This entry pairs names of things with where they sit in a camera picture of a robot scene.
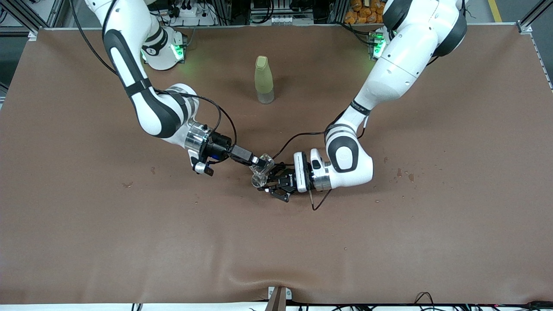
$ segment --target brown tabletop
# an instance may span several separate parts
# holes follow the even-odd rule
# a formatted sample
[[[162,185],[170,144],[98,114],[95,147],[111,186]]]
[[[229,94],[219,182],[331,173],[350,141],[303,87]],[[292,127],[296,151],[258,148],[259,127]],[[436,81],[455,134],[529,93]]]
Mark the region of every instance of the brown tabletop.
[[[105,56],[100,33],[88,35]],[[194,40],[186,64],[148,70],[153,84],[215,100],[256,154],[322,131],[370,70],[339,27]],[[274,74],[270,105],[255,99],[258,55]],[[274,285],[310,303],[407,303],[421,291],[436,303],[553,300],[552,116],[530,37],[471,26],[403,98],[374,109],[361,139],[373,181],[313,212],[307,195],[259,193],[231,161],[196,175],[182,148],[141,130],[77,31],[41,31],[0,112],[0,303],[228,302]],[[202,103],[198,120],[215,119]],[[220,131],[231,134],[227,121]],[[298,138],[280,159],[323,145]]]

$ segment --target black cable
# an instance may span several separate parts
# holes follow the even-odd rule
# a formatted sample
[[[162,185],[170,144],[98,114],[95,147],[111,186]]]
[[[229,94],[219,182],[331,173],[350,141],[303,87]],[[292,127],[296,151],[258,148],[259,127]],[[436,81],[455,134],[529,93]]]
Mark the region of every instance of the black cable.
[[[2,10],[0,11],[0,18],[2,19],[2,20],[0,20],[0,24],[2,24],[6,20],[7,17],[8,17],[8,12],[4,11],[4,9],[2,8]]]
[[[158,14],[159,14],[158,16],[159,16],[159,18],[161,18],[161,22],[163,23],[163,26],[169,26],[171,24],[171,18],[169,18],[169,21],[166,22],[165,19],[163,19],[163,16],[161,16],[161,11],[159,10],[158,5],[155,4],[155,2],[152,3],[152,4],[155,6],[155,9],[158,11]]]
[[[346,28],[347,30],[349,30],[350,32],[355,32],[357,34],[364,34],[364,35],[368,35],[369,33],[368,32],[362,32],[362,31],[359,31],[359,30],[355,30],[353,29],[353,26],[351,26],[351,24],[344,24],[342,22],[332,22],[331,24],[338,24],[344,28]]]
[[[361,135],[357,136],[357,139],[360,139],[365,134],[365,128],[363,127],[363,130],[361,131]]]
[[[430,303],[432,304],[432,306],[434,306],[434,300],[432,299],[432,295],[429,292],[420,292],[417,295],[417,298],[415,299],[415,302],[413,304],[416,304],[417,302],[419,302],[419,300],[424,296],[428,296],[428,298],[430,299]]]
[[[316,211],[321,207],[322,203],[326,200],[326,197],[330,194],[331,191],[332,189],[326,192],[325,196],[322,198],[321,202],[317,205],[317,207],[315,207],[315,205],[311,203],[311,208],[313,209],[313,211]]]
[[[71,12],[73,13],[73,18],[75,19],[75,24],[77,25],[77,28],[79,29],[79,32],[81,33],[82,38],[85,40],[86,45],[88,45],[88,48],[92,51],[94,56],[107,68],[109,69],[113,74],[117,75],[115,70],[111,68],[101,57],[98,55],[92,44],[90,44],[90,41],[86,37],[85,33],[82,31],[81,23],[79,23],[79,19],[77,18],[77,12],[75,11],[75,3],[74,0],[69,0],[69,4],[71,6]]]
[[[278,156],[282,153],[282,151],[284,151],[284,149],[286,148],[286,146],[288,146],[288,144],[289,144],[294,138],[296,138],[296,137],[298,137],[298,136],[303,136],[303,135],[322,135],[322,134],[324,134],[325,132],[326,132],[326,131],[323,131],[323,132],[305,132],[305,133],[298,133],[298,134],[292,136],[292,137],[284,144],[284,146],[282,146],[282,148],[280,149],[280,151],[277,152],[277,153],[273,156],[273,160],[274,160],[276,157],[278,157]]]
[[[267,6],[267,14],[265,15],[265,17],[259,22],[254,22],[250,18],[250,23],[252,23],[252,24],[263,24],[263,23],[265,23],[265,22],[267,22],[268,20],[271,19],[271,17],[273,16],[274,10],[275,10],[275,5],[273,3],[273,0],[268,0],[268,1],[269,1],[269,5]]]
[[[436,61],[436,59],[438,59],[439,56],[436,56],[434,57],[434,59],[432,59],[428,64],[426,64],[426,67],[428,67],[430,64],[432,64],[433,62]]]
[[[219,19],[225,21],[225,24],[228,25],[228,22],[232,22],[232,19],[228,19],[228,18],[225,18],[223,16],[220,16],[218,13],[217,13],[217,9],[212,9],[210,6],[207,6],[209,8],[209,11],[211,11],[213,14],[215,14],[215,16],[219,17]]]
[[[131,311],[140,311],[142,310],[142,303],[133,303],[133,305],[131,306]]]

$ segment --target black band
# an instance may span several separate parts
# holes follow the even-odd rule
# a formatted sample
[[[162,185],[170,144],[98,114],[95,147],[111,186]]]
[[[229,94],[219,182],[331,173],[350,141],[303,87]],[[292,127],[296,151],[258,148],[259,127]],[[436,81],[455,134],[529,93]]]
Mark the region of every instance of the black band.
[[[126,86],[125,92],[127,93],[128,97],[131,97],[136,93],[140,93],[144,90],[147,90],[151,86],[152,86],[152,83],[150,82],[150,79],[148,78],[141,79],[129,86]]]
[[[467,19],[460,13],[457,18],[457,22],[451,28],[450,33],[447,34],[446,38],[442,43],[436,48],[432,56],[445,56],[451,53],[463,40],[465,34],[467,33]]]
[[[167,43],[167,39],[168,39],[169,35],[167,35],[167,32],[165,31],[165,29],[163,29],[161,27],[160,27],[160,29],[163,32],[163,36],[162,36],[161,40],[159,40],[157,43],[152,44],[152,45],[142,45],[142,50],[144,50],[148,55],[151,55],[151,56],[159,55],[159,51],[161,51],[161,49]]]
[[[146,39],[146,41],[144,42],[150,42],[152,40],[154,40],[155,38],[157,38],[159,36],[159,34],[161,33],[161,26],[158,28],[158,31],[155,32],[155,34],[151,37],[149,37],[148,39]]]
[[[359,113],[362,113],[364,115],[366,115],[367,117],[369,116],[369,114],[371,114],[371,110],[370,109],[367,109],[361,105],[359,105],[355,100],[352,100],[351,103],[349,104],[353,109],[357,110]]]
[[[386,28],[390,30],[398,29],[407,17],[412,2],[413,0],[395,0],[392,2],[382,15],[382,21]]]

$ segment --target cable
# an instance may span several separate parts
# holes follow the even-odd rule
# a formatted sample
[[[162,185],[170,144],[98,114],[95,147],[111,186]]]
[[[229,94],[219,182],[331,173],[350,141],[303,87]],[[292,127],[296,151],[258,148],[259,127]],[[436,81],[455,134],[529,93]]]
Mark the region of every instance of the cable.
[[[269,2],[269,5],[267,6],[267,14],[265,14],[265,17],[259,22],[254,22],[250,18],[250,23],[252,23],[252,24],[263,24],[263,23],[265,23],[265,22],[267,22],[268,20],[271,19],[271,17],[273,16],[273,13],[275,11],[275,5],[273,3],[273,0],[267,0],[267,1]]]
[[[326,132],[326,130],[323,131],[323,132],[305,132],[305,133],[298,133],[298,134],[292,136],[292,137],[284,144],[284,146],[282,146],[282,148],[280,149],[280,151],[277,152],[277,153],[273,156],[273,159],[275,159],[276,157],[278,157],[278,156],[282,153],[282,151],[284,151],[284,149],[286,148],[286,146],[288,146],[288,144],[289,144],[292,140],[294,140],[294,138],[296,138],[296,137],[298,137],[298,136],[303,136],[303,135],[322,135],[322,134],[324,134],[325,132]]]
[[[117,75],[115,70],[111,68],[101,57],[98,55],[92,44],[90,44],[90,41],[85,36],[85,33],[82,31],[81,23],[79,23],[79,19],[77,18],[77,12],[75,11],[75,3],[74,0],[69,0],[69,4],[71,5],[71,12],[73,13],[73,18],[75,19],[75,24],[77,25],[77,28],[79,29],[79,32],[81,33],[82,38],[85,40],[86,45],[88,45],[88,48],[92,51],[94,56],[107,68],[109,69],[113,74]]]
[[[158,14],[159,14],[158,16],[159,18],[161,18],[161,22],[163,23],[163,26],[169,26],[171,24],[171,19],[169,18],[169,21],[166,22],[165,19],[163,19],[163,16],[161,15],[161,11],[159,10],[158,5],[155,4],[155,2],[152,4],[155,6],[155,9],[158,11]]]
[[[134,310],[134,305],[135,304],[138,305],[136,310]],[[140,311],[140,310],[142,310],[142,305],[143,305],[142,303],[133,303],[133,305],[131,306],[131,311]]]
[[[325,196],[322,198],[321,202],[317,205],[317,207],[315,207],[314,204],[311,203],[311,208],[313,209],[313,211],[316,211],[321,207],[322,203],[326,200],[326,198],[328,197],[328,195],[330,194],[331,191],[332,191],[332,189],[330,189],[326,192]]]
[[[435,62],[436,59],[438,59],[438,58],[439,58],[439,56],[434,57],[434,59],[432,59],[428,64],[426,64],[425,67],[428,67],[430,64],[432,64],[433,62]]]
[[[415,302],[413,304],[416,304],[417,302],[419,302],[419,300],[424,297],[424,296],[428,296],[428,298],[430,299],[430,303],[432,304],[432,306],[434,306],[434,300],[432,299],[432,295],[430,295],[429,292],[420,292],[418,295],[417,295],[417,298],[415,299]]]
[[[8,12],[4,11],[4,9],[2,8],[2,10],[0,11],[0,18],[2,19],[2,20],[0,20],[0,24],[2,24],[6,20],[7,17],[8,17]]]
[[[211,11],[213,14],[215,14],[215,16],[219,17],[221,20],[225,21],[225,24],[228,25],[227,22],[232,22],[232,19],[228,19],[228,18],[224,18],[222,16],[220,16],[218,13],[217,13],[217,9],[212,9],[210,6],[207,6],[209,11]]]

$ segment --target metal frame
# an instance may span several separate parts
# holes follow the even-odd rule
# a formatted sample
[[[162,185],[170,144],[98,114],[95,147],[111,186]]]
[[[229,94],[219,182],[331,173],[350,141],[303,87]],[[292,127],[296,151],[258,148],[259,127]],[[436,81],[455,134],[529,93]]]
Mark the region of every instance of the metal frame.
[[[36,35],[41,28],[58,26],[60,17],[62,17],[62,7],[64,0],[54,0],[48,20],[43,20],[35,10],[33,10],[23,0],[2,0],[0,6],[8,12],[21,27],[2,27],[2,37],[21,37],[27,36],[29,32]]]
[[[532,23],[542,15],[551,5],[553,0],[539,0],[538,3],[517,22],[519,33],[529,34],[532,32]]]
[[[21,0],[2,0],[2,8],[34,34],[37,34],[40,28],[48,27],[46,22]]]

